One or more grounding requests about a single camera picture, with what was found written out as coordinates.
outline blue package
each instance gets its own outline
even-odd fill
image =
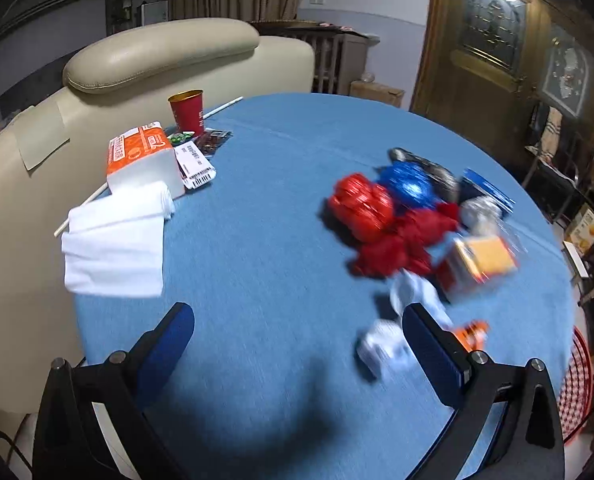
[[[377,184],[385,187],[397,205],[435,209],[437,196],[426,171],[414,162],[394,162],[381,171]]]
[[[490,184],[490,182],[488,182],[480,174],[472,171],[471,169],[467,169],[463,172],[463,176],[461,177],[461,186],[459,186],[459,203],[478,196],[490,196],[494,198],[494,201],[501,209],[502,218],[506,218],[506,216],[512,213],[514,200],[508,198],[506,194]]]

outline red cup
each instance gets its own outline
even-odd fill
[[[189,90],[168,98],[180,132],[195,132],[193,137],[203,135],[202,94],[203,90]]]

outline table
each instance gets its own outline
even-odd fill
[[[146,412],[193,478],[401,480],[448,421],[420,367],[387,384],[365,377],[355,343],[388,309],[389,280],[351,276],[355,252],[319,217],[338,179],[376,177],[393,146],[455,174],[472,168],[516,201],[520,272],[447,311],[456,324],[490,323],[495,361],[541,358],[558,390],[573,327],[569,271],[536,205],[488,155],[414,114],[328,94],[248,98],[208,125],[234,136],[213,158],[215,181],[175,202],[162,297],[76,298],[91,364],[130,349],[176,301],[193,306],[195,335]],[[463,474],[482,459],[493,419]]]

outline screw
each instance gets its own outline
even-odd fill
[[[117,350],[116,352],[110,354],[108,360],[114,365],[122,364],[126,360],[126,352],[123,350]]]
[[[541,359],[537,359],[536,357],[530,360],[530,366],[532,366],[538,372],[542,372],[546,369],[546,365],[543,363],[543,361]]]
[[[488,362],[488,354],[481,350],[475,350],[470,354],[470,357],[478,365],[485,365]]]
[[[55,359],[53,359],[53,362],[51,363],[51,368],[53,370],[59,370],[65,364],[66,361],[64,361],[63,357],[56,357]]]

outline crumpled blue wrapper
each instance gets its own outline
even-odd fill
[[[437,204],[430,178],[414,162],[393,162],[381,171],[377,184],[385,187],[398,205],[435,209]]]

